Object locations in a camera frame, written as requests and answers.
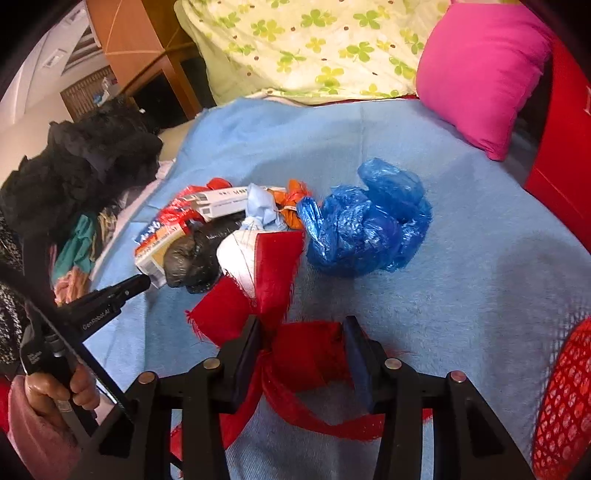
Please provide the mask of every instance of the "black plastic bag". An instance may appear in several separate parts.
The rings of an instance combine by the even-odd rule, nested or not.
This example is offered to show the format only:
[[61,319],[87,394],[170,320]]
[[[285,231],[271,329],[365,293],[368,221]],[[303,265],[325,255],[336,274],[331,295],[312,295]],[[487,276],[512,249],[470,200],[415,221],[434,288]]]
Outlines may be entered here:
[[176,239],[164,254],[164,273],[169,287],[187,287],[189,293],[204,293],[220,277],[217,248],[238,230],[244,212],[216,218],[197,227],[192,235]]

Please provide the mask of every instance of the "red mesh fabric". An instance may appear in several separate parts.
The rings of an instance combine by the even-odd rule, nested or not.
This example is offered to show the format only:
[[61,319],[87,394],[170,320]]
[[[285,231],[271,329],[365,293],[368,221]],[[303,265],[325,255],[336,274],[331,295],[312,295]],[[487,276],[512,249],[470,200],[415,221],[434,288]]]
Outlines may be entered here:
[[[193,330],[218,346],[239,336],[250,313],[257,314],[262,323],[264,349],[259,355],[246,401],[235,415],[220,416],[226,448],[246,426],[262,394],[291,425],[351,440],[374,440],[382,436],[382,415],[364,415],[329,425],[295,395],[331,381],[351,383],[340,323],[282,322],[291,303],[293,278],[303,245],[302,232],[258,235],[255,302],[243,294],[233,279],[224,277],[187,315]],[[423,418],[428,417],[430,411],[425,410]],[[181,457],[180,438],[181,429],[177,428],[171,436],[171,450],[178,457]]]
[[8,433],[8,392],[10,383],[0,375],[0,429]]
[[540,480],[563,480],[591,443],[591,318],[564,344],[542,402],[532,448]]

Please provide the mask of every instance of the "blue fleece blanket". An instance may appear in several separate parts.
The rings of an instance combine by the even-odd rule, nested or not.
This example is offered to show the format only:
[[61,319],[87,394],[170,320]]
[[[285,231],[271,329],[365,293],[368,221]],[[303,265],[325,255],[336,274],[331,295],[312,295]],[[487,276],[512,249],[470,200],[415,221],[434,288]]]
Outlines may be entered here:
[[[408,267],[333,278],[301,262],[291,320],[355,314],[370,337],[417,371],[464,370],[530,455],[539,402],[560,345],[591,314],[591,256],[505,164],[466,144],[419,101],[296,108],[240,99],[199,117],[174,171],[126,226],[96,276],[100,288],[135,274],[134,238],[179,190],[224,177],[234,185],[307,182],[317,198],[359,184],[361,162],[417,173],[433,223]],[[88,340],[119,384],[141,371],[176,374],[215,353],[184,311],[200,296],[151,289]],[[331,423],[361,414],[344,385],[301,398]],[[424,475],[432,476],[426,428]],[[379,442],[336,440],[285,424],[264,401],[227,452],[232,478],[372,478]]]

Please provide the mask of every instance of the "pink pillow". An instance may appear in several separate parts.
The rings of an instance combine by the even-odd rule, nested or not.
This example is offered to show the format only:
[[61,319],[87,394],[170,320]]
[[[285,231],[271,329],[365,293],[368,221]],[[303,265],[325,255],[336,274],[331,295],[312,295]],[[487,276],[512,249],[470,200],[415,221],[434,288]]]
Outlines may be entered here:
[[491,160],[504,160],[552,37],[523,5],[453,4],[427,40],[417,94]]

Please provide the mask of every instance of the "red furniture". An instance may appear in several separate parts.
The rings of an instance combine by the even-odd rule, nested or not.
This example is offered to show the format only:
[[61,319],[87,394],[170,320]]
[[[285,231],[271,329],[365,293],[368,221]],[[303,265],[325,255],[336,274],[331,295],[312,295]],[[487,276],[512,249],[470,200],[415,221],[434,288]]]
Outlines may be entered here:
[[591,252],[591,84],[558,39],[553,63],[548,120],[525,189]]

